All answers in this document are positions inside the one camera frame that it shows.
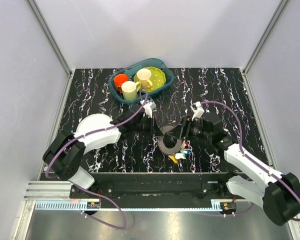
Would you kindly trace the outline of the green key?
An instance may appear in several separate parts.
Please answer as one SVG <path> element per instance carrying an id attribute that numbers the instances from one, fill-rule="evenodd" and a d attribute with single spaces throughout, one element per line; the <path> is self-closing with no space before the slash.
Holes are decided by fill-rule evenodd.
<path id="1" fill-rule="evenodd" d="M 184 154 L 184 155 L 187 155 L 188 154 L 188 151 L 187 150 L 183 150 L 183 151 L 180 151 L 181 154 Z"/>

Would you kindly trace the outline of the metal keyring disc with rings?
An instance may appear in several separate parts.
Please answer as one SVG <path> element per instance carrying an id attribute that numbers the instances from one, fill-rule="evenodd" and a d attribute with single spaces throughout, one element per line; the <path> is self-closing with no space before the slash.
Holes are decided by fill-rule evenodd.
<path id="1" fill-rule="evenodd" d="M 165 155 L 173 155 L 180 151 L 182 141 L 168 133 L 164 136 L 158 137 L 158 147 Z"/>

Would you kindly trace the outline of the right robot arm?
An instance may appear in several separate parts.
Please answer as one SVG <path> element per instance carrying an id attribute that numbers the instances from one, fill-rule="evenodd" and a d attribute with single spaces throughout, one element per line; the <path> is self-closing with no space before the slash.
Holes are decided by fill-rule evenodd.
<path id="1" fill-rule="evenodd" d="M 283 174 L 253 156 L 239 145 L 223 128 L 216 116 L 183 117 L 176 126 L 162 128 L 163 135 L 179 143 L 195 138 L 211 148 L 220 158 L 239 168 L 249 179 L 233 174 L 217 185 L 218 195 L 240 196 L 263 209 L 276 225 L 300 221 L 300 182 L 291 172 Z"/>

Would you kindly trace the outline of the yellow key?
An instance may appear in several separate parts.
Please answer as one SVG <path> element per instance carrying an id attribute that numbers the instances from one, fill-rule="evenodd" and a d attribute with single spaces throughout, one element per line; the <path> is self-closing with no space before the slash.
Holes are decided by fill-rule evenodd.
<path id="1" fill-rule="evenodd" d="M 174 155 L 169 155 L 168 157 L 169 157 L 175 164 L 178 163 L 178 160 L 175 158 Z"/>

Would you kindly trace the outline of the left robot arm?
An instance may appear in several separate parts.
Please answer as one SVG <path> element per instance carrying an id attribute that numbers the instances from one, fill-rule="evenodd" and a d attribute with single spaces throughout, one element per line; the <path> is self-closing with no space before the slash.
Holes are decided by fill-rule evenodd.
<path id="1" fill-rule="evenodd" d="M 103 113 L 85 117 L 72 133 L 59 132 L 42 156 L 47 170 L 53 170 L 55 177 L 80 186 L 80 192 L 87 198 L 98 193 L 98 186 L 92 175 L 81 166 L 83 156 L 107 145 L 116 144 L 122 137 L 141 133 L 153 137 L 163 136 L 156 123 L 154 102 L 134 105 L 117 119 Z"/>

